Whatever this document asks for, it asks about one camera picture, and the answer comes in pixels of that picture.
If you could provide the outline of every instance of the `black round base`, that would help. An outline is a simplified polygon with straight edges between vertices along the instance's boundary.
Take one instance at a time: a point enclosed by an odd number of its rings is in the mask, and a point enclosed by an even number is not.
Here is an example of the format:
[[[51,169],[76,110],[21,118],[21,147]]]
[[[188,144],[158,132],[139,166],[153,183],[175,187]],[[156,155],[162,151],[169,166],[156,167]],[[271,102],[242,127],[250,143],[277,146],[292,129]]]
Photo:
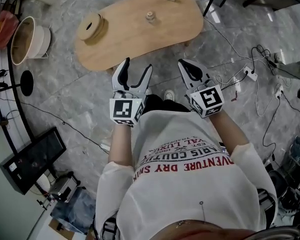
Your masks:
[[[29,70],[22,73],[20,79],[20,88],[24,96],[30,96],[34,89],[34,78]]]

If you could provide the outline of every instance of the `white t-shirt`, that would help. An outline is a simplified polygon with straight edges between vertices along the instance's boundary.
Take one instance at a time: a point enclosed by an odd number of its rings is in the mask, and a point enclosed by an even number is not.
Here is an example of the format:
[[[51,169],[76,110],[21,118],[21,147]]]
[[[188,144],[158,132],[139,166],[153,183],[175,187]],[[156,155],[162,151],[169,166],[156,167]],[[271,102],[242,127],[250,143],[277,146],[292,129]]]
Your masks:
[[[135,168],[110,162],[100,177],[98,233],[116,212],[122,240],[149,240],[172,223],[204,217],[225,229],[265,229],[257,189],[275,200],[276,190],[252,144],[230,158],[195,112],[150,111],[137,128]]]

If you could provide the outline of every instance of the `oval wooden table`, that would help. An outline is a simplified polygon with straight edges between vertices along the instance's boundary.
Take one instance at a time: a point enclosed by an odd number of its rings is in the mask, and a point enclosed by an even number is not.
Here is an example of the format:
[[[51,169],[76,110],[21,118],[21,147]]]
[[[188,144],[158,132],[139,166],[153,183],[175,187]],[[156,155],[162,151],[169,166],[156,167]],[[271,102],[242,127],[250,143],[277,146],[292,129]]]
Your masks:
[[[149,23],[148,12],[156,20]],[[204,19],[195,0],[121,0],[98,12],[105,20],[93,40],[75,39],[80,63],[90,71],[105,71],[130,59],[195,38]]]

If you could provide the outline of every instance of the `sneaker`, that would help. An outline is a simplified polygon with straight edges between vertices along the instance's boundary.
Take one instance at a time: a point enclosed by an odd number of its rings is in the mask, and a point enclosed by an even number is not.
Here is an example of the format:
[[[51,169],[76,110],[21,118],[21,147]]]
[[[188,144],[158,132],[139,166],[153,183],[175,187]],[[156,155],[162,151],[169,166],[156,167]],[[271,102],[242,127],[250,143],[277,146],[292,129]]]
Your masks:
[[[150,88],[145,90],[145,95],[151,95],[152,94],[152,90]]]
[[[164,97],[163,100],[171,100],[171,101],[175,101],[175,92],[173,90],[166,90],[164,92]]]

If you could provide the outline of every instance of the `marble floor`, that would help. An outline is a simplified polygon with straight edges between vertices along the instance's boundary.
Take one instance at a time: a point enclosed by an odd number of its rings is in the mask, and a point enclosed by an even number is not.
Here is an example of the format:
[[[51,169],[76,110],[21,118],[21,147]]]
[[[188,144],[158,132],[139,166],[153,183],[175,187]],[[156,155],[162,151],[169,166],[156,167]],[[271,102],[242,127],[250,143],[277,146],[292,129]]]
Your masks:
[[[86,70],[77,60],[74,47],[76,29],[83,17],[90,11],[98,10],[119,0],[60,0],[54,6],[46,6],[35,1],[23,4],[23,17],[34,16],[47,26],[51,24],[52,41],[48,59],[27,60],[15,67],[16,82],[24,70],[30,70],[34,77],[31,96],[21,93],[21,101],[38,106],[40,109],[58,115],[73,127],[97,143],[110,144],[112,122],[109,119],[109,98],[112,97],[111,76],[106,72]],[[289,8],[273,12],[269,8],[250,5],[242,7],[244,0],[227,0],[222,8],[221,0],[215,0],[206,18],[225,35],[240,56],[231,48],[224,37],[204,21],[201,33],[188,47],[177,44],[138,58],[132,59],[129,68],[129,82],[136,83],[141,75],[140,68],[153,65],[150,87],[154,94],[163,95],[165,89],[175,91],[176,101],[188,106],[184,94],[177,61],[186,58],[204,64],[214,78],[221,75],[227,82],[244,65],[252,67],[249,59],[251,48],[261,44],[271,53],[300,51],[300,29],[294,22]],[[196,0],[204,11],[208,0]],[[261,114],[271,100],[277,83],[290,85],[284,92],[291,104],[300,109],[297,99],[299,80],[282,79],[273,76],[263,63],[255,63],[258,74],[259,92],[257,106]],[[266,128],[278,105],[275,98],[263,117],[256,112],[255,97],[257,83],[248,78],[237,87],[224,91],[224,109],[243,129],[254,144],[261,158],[268,157],[271,147],[263,147],[262,139]],[[72,170],[76,177],[95,193],[98,179],[107,163],[107,154],[95,144],[84,139],[79,133],[53,116],[42,113],[30,106],[22,106],[35,135],[57,126],[66,144],[67,151],[55,162],[58,170]],[[276,142],[275,155],[279,162],[295,135],[300,134],[299,114],[292,110],[287,101],[281,105],[272,122],[265,143]]]

